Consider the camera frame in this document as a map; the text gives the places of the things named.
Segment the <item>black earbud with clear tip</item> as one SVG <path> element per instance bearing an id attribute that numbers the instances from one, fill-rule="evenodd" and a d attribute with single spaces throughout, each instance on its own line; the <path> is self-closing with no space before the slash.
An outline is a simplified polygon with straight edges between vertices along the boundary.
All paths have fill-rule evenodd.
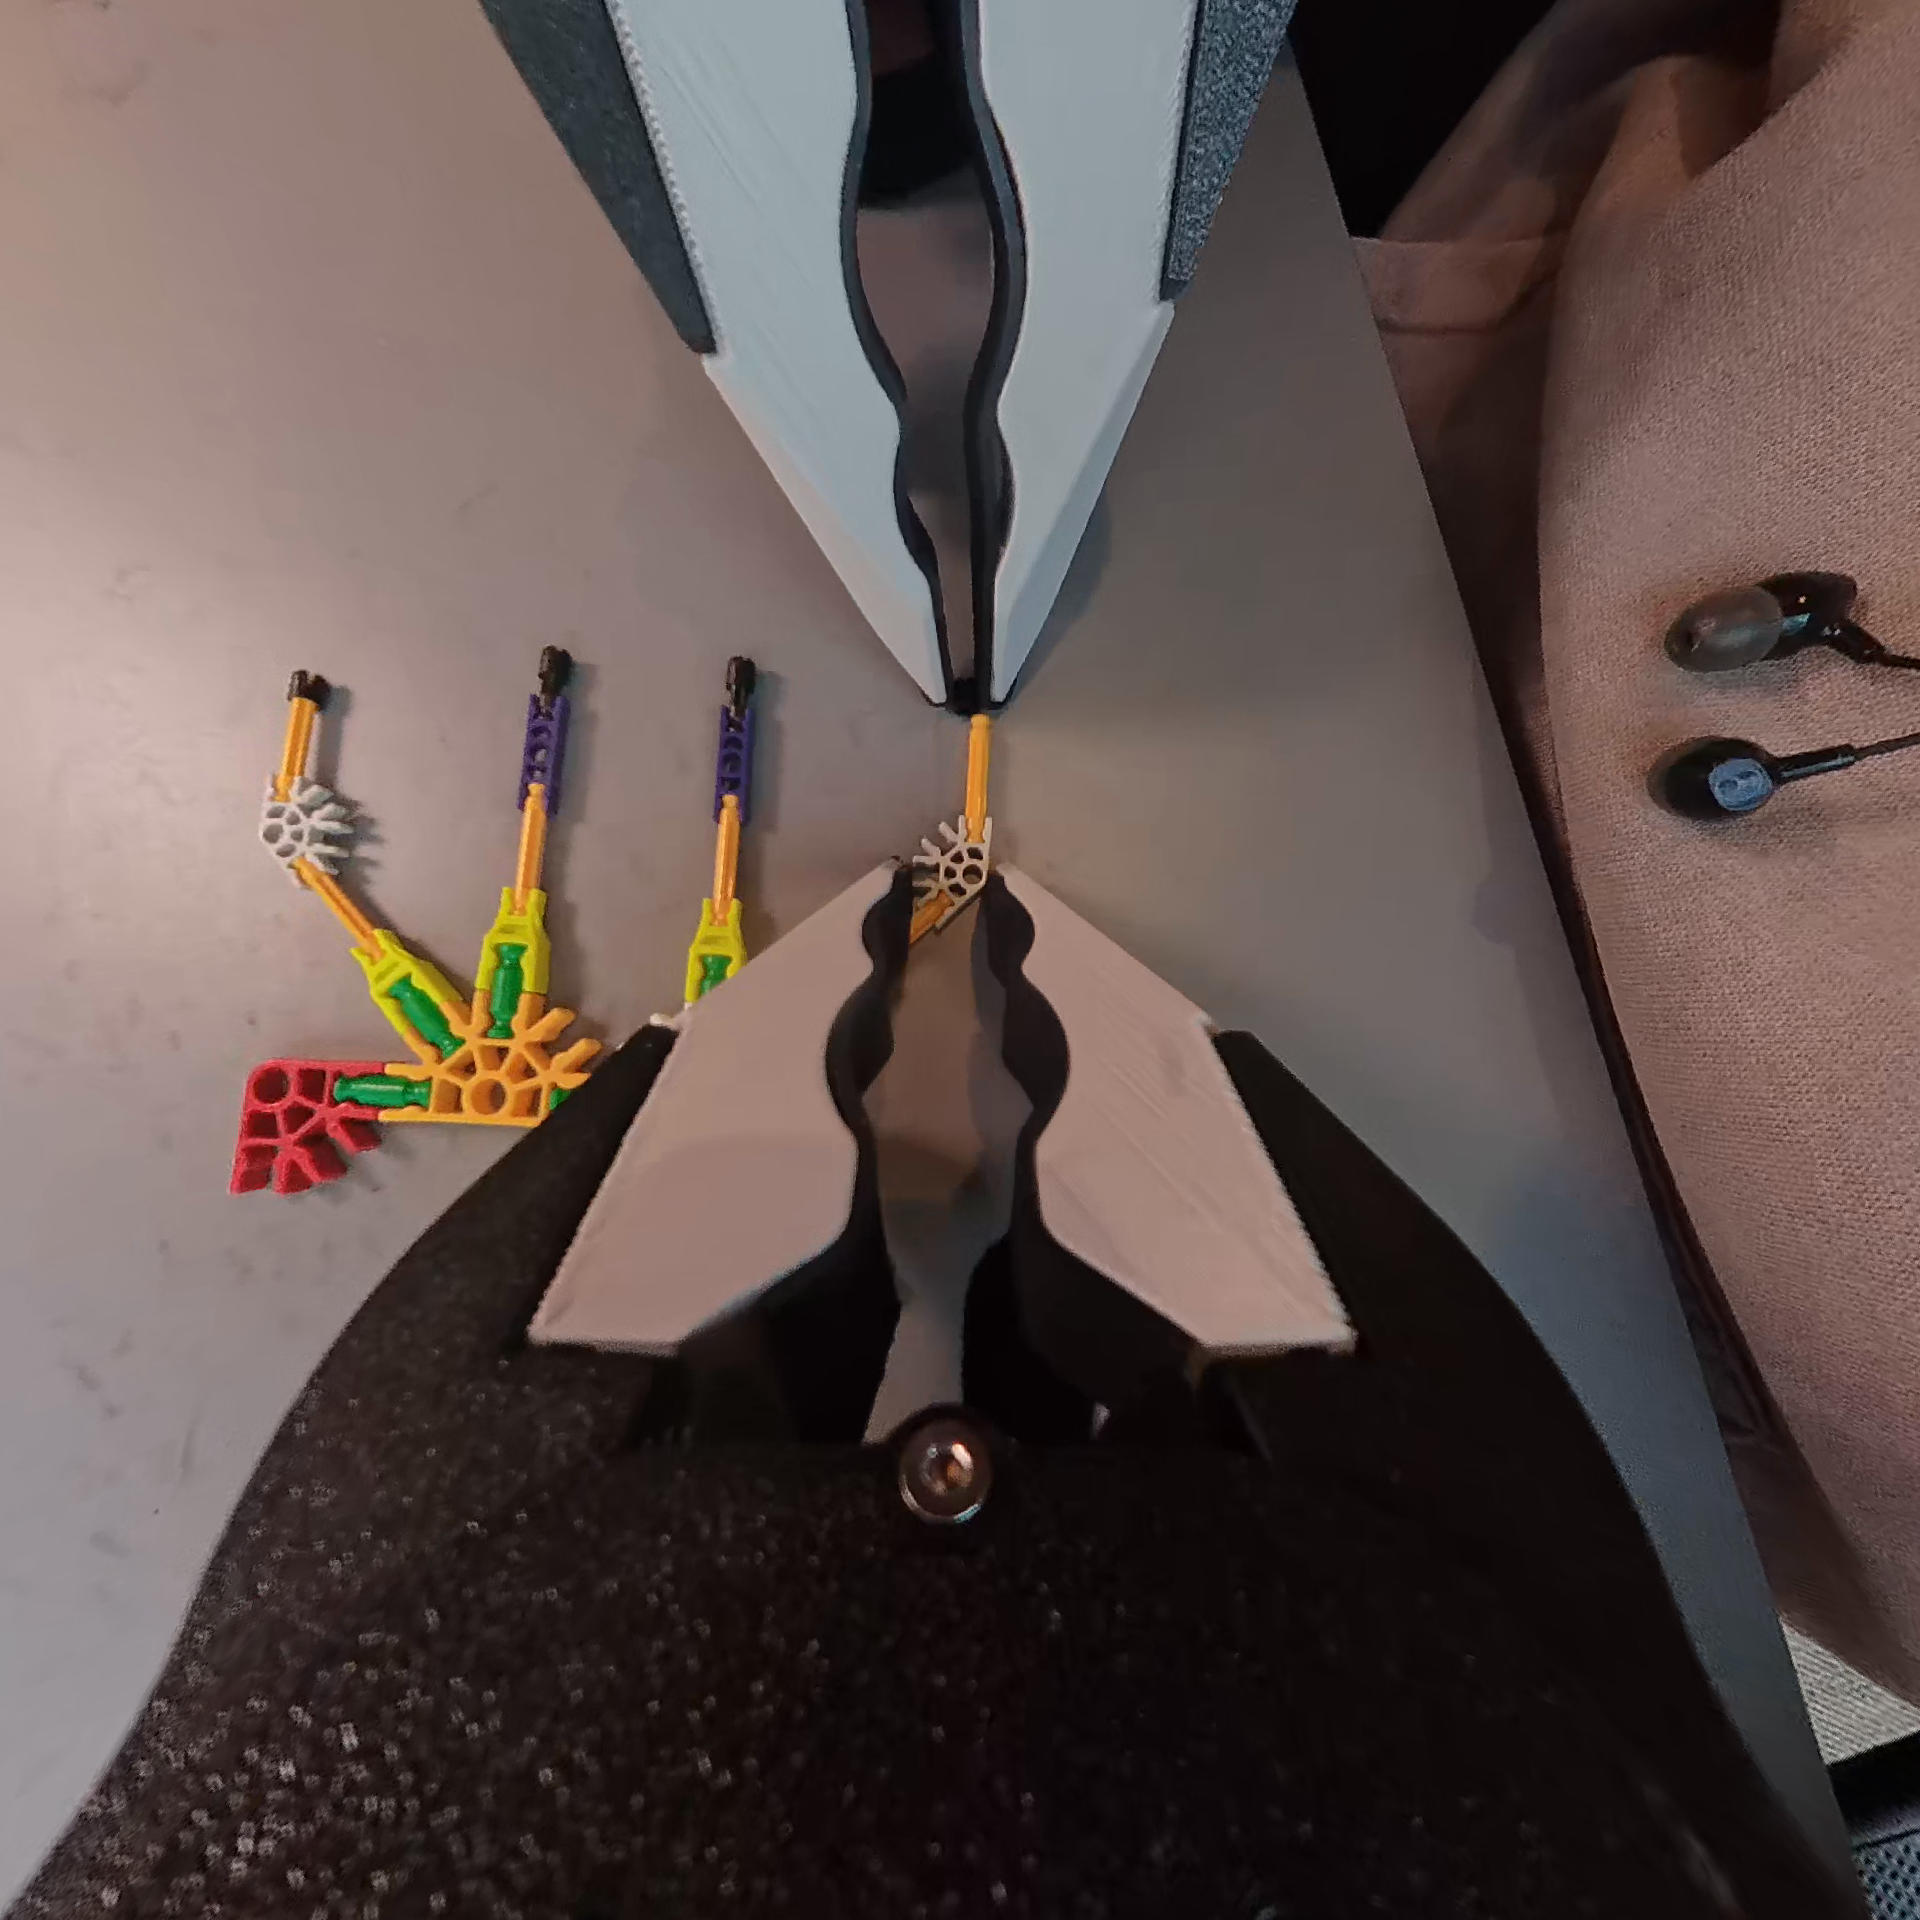
<path id="1" fill-rule="evenodd" d="M 1673 665 L 1736 672 L 1805 650 L 1871 663 L 1880 644 L 1857 624 L 1857 581 L 1838 571 L 1785 571 L 1692 601 L 1664 640 Z"/>

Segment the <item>black earbud with logo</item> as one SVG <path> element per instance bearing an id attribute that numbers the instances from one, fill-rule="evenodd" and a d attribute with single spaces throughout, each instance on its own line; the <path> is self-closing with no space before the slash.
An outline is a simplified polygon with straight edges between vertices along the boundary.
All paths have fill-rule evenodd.
<path id="1" fill-rule="evenodd" d="M 1830 772 L 1833 754 L 1775 754 L 1752 739 L 1694 739 L 1664 754 L 1646 775 L 1646 792 L 1677 820 L 1747 820 L 1784 787 Z"/>

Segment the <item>colourful rod-and-connector toy animal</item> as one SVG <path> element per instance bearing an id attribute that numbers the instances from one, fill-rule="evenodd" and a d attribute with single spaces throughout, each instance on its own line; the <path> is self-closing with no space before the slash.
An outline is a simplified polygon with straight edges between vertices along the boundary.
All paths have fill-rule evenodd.
<path id="1" fill-rule="evenodd" d="M 232 1196 L 300 1196 L 340 1183 L 361 1154 L 379 1145 L 382 1128 L 534 1130 L 589 1081 L 602 1042 L 576 1034 L 576 1012 L 551 996 L 548 894 L 541 889 L 548 829 L 563 807 L 571 670 L 571 654 L 541 650 L 519 748 L 516 870 L 478 949 L 472 989 L 458 989 L 446 971 L 350 894 L 344 870 L 353 812 L 310 777 L 323 709 L 289 701 L 257 838 L 276 865 L 344 924 L 350 956 L 372 1006 L 392 1025 L 402 1058 L 273 1058 L 257 1063 L 242 1093 L 229 1165 Z M 685 949 L 685 1009 L 747 963 L 738 870 L 754 781 L 754 701 L 754 660 L 730 660 L 717 730 L 717 861 Z M 910 944 L 947 926 L 991 876 L 993 717 L 981 712 L 966 727 L 966 784 L 958 822 L 941 822 L 941 837 L 923 837 L 922 851 L 907 861 L 914 876 Z"/>

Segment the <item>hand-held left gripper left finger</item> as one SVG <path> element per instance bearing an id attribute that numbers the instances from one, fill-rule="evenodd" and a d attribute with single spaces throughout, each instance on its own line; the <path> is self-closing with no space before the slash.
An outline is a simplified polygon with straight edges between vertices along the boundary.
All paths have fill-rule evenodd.
<path id="1" fill-rule="evenodd" d="M 646 1437 L 865 1441 L 901 1317 L 868 1091 L 910 908 L 879 865 L 681 1019 L 528 1324 L 653 1363 Z"/>

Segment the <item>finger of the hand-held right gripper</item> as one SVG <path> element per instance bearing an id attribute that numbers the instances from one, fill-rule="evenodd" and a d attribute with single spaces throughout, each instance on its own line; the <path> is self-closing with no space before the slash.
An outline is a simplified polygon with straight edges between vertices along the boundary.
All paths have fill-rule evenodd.
<path id="1" fill-rule="evenodd" d="M 1196 4 L 978 4 L 971 59 L 1017 192 L 1013 345 L 991 447 L 1013 484 L 991 706 L 1038 644 L 1173 325 L 1165 227 Z"/>
<path id="2" fill-rule="evenodd" d="M 609 13 L 710 319 L 711 384 L 907 678 L 966 709 L 901 477 L 905 384 L 855 258 L 861 4 Z"/>

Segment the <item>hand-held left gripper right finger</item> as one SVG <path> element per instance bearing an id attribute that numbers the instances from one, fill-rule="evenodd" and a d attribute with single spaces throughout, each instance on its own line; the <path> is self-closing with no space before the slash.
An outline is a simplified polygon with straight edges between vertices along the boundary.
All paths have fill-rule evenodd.
<path id="1" fill-rule="evenodd" d="M 1237 1369 L 1349 1359 L 1211 1017 L 1013 865 L 981 932 L 1028 1112 L 1003 1271 L 978 1287 L 978 1404 L 1067 1444 L 1206 1432 Z"/>

